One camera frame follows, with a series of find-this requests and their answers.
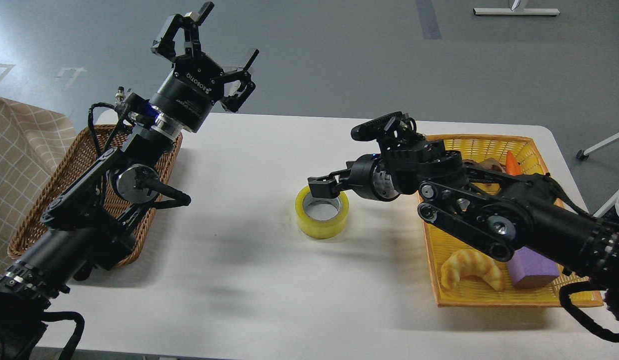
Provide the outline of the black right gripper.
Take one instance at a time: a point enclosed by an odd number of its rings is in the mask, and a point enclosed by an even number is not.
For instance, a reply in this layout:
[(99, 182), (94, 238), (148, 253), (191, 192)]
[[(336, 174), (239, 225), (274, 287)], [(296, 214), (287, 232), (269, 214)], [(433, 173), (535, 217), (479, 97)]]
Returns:
[(352, 190), (360, 198), (391, 202), (400, 194), (392, 176), (378, 153), (366, 153), (355, 161), (346, 162), (348, 170), (337, 170), (321, 177), (308, 177), (311, 196), (316, 199), (335, 199), (342, 192)]

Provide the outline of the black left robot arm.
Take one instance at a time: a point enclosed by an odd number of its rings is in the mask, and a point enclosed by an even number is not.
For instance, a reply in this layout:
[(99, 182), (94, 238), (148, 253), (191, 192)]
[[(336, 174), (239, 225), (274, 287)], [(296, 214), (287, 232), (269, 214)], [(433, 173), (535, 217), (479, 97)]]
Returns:
[(28, 360), (48, 323), (72, 321), (74, 330), (59, 358), (69, 360), (83, 337), (84, 317), (49, 311), (51, 300), (70, 291), (97, 267), (110, 270), (131, 255), (133, 232), (152, 209), (186, 207), (188, 194), (160, 180), (161, 157), (174, 149), (181, 132), (197, 132), (215, 104), (235, 113), (255, 90), (250, 66), (225, 70), (202, 51), (199, 28), (214, 8), (173, 14), (151, 50), (171, 63), (171, 71), (150, 98), (117, 95), (117, 123), (99, 145), (93, 110), (88, 132), (97, 155), (93, 164), (47, 205), (40, 221), (47, 231), (0, 274), (0, 360)]

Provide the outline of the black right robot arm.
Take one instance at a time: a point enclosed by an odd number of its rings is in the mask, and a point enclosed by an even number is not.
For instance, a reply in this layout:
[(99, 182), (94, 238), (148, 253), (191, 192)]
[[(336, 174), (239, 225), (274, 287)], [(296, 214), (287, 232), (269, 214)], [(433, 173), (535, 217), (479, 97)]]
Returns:
[(585, 281), (559, 289), (559, 303), (581, 326), (619, 343), (619, 333), (598, 325), (571, 296), (604, 291), (619, 321), (619, 222), (577, 207), (550, 174), (509, 175), (469, 164), (442, 140), (417, 131), (415, 119), (391, 112), (351, 129), (354, 141), (376, 141), (379, 153), (349, 161), (343, 170), (309, 177), (314, 198), (335, 199), (352, 190), (364, 199), (391, 202), (418, 193), (428, 224), (499, 262), (529, 248)]

